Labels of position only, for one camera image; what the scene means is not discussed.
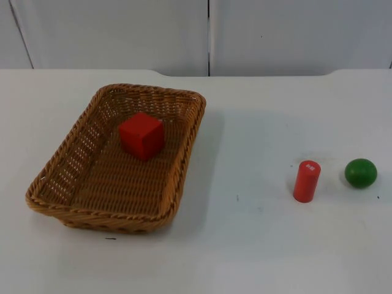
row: white wall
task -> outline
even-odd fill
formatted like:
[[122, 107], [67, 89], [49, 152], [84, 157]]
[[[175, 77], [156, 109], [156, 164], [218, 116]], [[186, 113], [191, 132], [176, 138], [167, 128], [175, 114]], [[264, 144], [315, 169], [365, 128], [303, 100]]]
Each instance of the white wall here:
[[34, 68], [207, 75], [206, 0], [12, 0]]
[[8, 0], [0, 0], [0, 69], [31, 68]]
[[389, 68], [391, 0], [210, 0], [211, 75]]

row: green ball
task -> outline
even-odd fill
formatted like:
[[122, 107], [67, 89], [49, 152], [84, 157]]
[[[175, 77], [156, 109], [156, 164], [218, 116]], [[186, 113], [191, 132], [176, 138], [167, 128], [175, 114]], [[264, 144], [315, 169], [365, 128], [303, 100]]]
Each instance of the green ball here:
[[347, 164], [344, 176], [351, 186], [363, 189], [374, 183], [377, 178], [377, 169], [373, 162], [358, 158]]

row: red cube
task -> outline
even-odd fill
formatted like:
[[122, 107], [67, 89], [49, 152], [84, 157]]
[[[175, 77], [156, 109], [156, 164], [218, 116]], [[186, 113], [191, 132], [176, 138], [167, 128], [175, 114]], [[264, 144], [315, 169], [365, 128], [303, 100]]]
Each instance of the red cube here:
[[118, 127], [123, 150], [147, 161], [165, 145], [162, 121], [139, 112]]

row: red cylinder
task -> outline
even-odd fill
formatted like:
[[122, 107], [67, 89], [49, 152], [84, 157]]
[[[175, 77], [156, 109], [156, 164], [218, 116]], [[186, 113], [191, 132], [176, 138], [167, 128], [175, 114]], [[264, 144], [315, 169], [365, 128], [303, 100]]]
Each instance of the red cylinder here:
[[320, 172], [321, 167], [314, 161], [306, 160], [300, 163], [293, 193], [295, 199], [302, 203], [313, 200]]

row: wicker basket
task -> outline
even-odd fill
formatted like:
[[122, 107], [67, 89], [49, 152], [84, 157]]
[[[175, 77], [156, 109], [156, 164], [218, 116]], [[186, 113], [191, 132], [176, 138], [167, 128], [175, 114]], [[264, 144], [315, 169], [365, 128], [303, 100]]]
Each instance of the wicker basket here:
[[[99, 89], [30, 185], [29, 207], [69, 227], [122, 233], [171, 222], [205, 105], [191, 91], [128, 84]], [[139, 111], [165, 127], [164, 150], [147, 162], [122, 151], [117, 130]]]

